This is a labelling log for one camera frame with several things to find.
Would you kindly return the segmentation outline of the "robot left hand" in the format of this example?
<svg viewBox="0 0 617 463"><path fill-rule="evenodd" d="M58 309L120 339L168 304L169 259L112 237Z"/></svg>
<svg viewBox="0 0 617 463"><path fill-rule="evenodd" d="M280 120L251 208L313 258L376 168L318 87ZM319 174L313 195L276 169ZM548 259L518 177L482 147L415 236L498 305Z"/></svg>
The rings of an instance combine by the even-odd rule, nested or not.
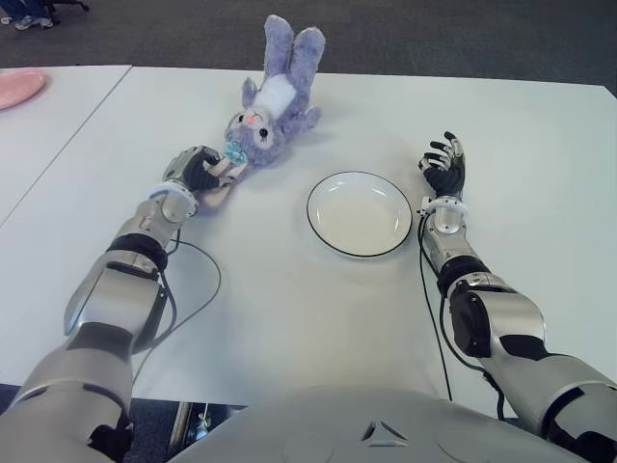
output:
<svg viewBox="0 0 617 463"><path fill-rule="evenodd" d="M216 168L227 168L225 158L208 146L188 148L168 165L162 179L183 184L190 192L203 192L232 185L234 176L216 173Z"/></svg>

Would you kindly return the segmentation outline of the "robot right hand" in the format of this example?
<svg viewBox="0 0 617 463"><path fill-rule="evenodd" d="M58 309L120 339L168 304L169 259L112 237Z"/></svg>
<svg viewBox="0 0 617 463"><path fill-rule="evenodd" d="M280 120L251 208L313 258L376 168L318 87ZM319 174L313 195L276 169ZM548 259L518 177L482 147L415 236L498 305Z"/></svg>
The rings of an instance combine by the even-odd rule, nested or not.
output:
<svg viewBox="0 0 617 463"><path fill-rule="evenodd" d="M425 152L418 162L418 168L437 197L447 196L462 199L465 180L465 152L455 134L443 134L446 143L431 141L435 152Z"/></svg>

